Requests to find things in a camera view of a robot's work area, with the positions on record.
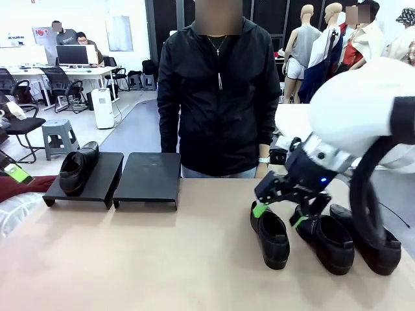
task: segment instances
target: hand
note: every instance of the hand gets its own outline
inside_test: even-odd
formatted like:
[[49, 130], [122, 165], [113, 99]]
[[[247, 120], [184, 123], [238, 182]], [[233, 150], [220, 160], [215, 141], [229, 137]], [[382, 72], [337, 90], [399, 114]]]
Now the hand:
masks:
[[257, 173], [255, 178], [264, 178], [269, 172], [268, 165], [266, 163], [260, 163], [257, 167]]

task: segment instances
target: white appliance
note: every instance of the white appliance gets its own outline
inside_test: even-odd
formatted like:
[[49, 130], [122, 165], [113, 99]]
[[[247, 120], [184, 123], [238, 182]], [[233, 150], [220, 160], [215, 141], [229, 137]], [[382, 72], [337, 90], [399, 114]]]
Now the white appliance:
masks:
[[33, 36], [36, 44], [43, 45], [46, 50], [47, 64], [55, 66], [58, 53], [56, 51], [56, 35], [52, 27], [34, 27]]
[[110, 90], [107, 88], [94, 89], [91, 92], [91, 98], [97, 128], [113, 128], [115, 123]]

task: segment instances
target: chair leg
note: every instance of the chair leg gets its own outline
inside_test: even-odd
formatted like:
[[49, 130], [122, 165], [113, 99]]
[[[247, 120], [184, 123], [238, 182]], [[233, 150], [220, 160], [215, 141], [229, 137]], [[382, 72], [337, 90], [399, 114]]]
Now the chair leg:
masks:
[[[30, 144], [29, 138], [27, 137], [27, 134], [25, 134], [25, 138], [26, 138], [26, 142], [27, 142], [27, 146], [25, 146], [21, 140], [19, 135], [16, 135], [16, 137], [18, 138], [19, 144], [20, 146], [22, 146], [23, 148], [29, 149], [30, 153], [28, 155], [26, 155], [25, 157], [22, 157], [20, 160], [17, 160], [17, 163], [25, 163], [25, 164], [33, 164], [36, 162], [36, 154], [35, 152], [41, 149], [45, 149], [45, 147], [32, 147], [32, 145]], [[33, 161], [23, 161], [24, 159], [26, 159], [27, 157], [32, 156], [33, 157]]]
[[131, 91], [130, 83], [128, 82], [127, 78], [124, 78], [125, 82], [127, 83], [128, 92]]

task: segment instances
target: black hoodie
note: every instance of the black hoodie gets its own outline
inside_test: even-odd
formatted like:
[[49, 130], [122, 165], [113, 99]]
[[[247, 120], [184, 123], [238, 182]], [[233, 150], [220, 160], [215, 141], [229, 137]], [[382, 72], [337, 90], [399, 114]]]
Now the black hoodie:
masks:
[[[219, 75], [222, 87], [219, 86]], [[269, 33], [244, 18], [217, 56], [195, 24], [163, 46], [158, 78], [161, 151], [176, 152], [180, 116], [182, 165], [226, 176], [258, 165], [259, 144], [270, 144], [281, 94]]]

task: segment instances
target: desk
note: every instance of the desk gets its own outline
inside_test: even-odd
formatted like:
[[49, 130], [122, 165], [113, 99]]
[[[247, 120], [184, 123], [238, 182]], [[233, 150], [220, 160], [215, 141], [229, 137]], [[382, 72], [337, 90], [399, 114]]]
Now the desk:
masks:
[[[413, 310], [405, 251], [390, 277], [359, 253], [347, 275], [332, 275], [289, 227], [293, 203], [272, 205], [288, 225], [290, 257], [284, 270], [267, 268], [249, 221], [257, 183], [182, 179], [177, 213], [41, 206], [0, 245], [1, 310]], [[329, 186], [339, 204], [346, 190]]]
[[[115, 89], [114, 89], [114, 81], [111, 71], [115, 69], [115, 67], [98, 67], [98, 68], [80, 68], [76, 71], [74, 70], [65, 70], [66, 75], [69, 77], [70, 80], [99, 80], [101, 82], [101, 86], [104, 87], [104, 77], [105, 75], [109, 75], [111, 77], [112, 83], [112, 91], [115, 98]], [[41, 69], [32, 68], [27, 69], [27, 72], [19, 69], [18, 71], [11, 71], [10, 74], [15, 77], [16, 80], [39, 80], [43, 92], [45, 95], [47, 94], [45, 82], [43, 80], [43, 76], [45, 73]], [[49, 100], [48, 96], [46, 97], [46, 109], [53, 107]]]

